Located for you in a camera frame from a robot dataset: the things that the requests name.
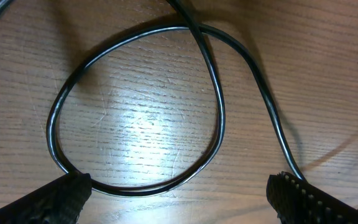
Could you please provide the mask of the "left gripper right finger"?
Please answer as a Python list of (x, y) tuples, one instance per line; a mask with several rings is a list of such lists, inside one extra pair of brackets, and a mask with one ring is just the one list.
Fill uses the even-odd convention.
[(267, 200), (286, 224), (358, 224), (358, 209), (288, 173), (270, 175)]

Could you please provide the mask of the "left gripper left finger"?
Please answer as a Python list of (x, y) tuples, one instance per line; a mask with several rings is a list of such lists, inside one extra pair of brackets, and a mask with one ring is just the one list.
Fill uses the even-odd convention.
[(63, 175), (0, 208), (0, 223), (76, 224), (91, 191), (89, 174)]

